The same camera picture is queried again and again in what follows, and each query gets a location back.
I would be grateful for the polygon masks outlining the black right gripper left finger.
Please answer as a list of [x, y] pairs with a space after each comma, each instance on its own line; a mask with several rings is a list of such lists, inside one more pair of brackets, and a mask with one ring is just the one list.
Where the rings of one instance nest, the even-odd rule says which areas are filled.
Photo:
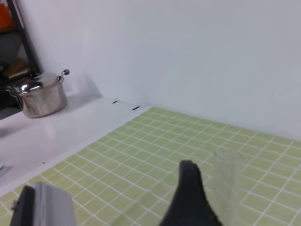
[[75, 226], [73, 200], [69, 193], [46, 182], [24, 186], [11, 207], [11, 226]]

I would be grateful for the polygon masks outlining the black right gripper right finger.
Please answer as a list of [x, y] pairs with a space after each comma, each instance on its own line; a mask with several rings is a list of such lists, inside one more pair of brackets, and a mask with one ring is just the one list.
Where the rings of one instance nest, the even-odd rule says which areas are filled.
[[179, 164], [179, 179], [170, 206], [161, 226], [221, 226], [212, 209], [197, 164], [183, 160]]

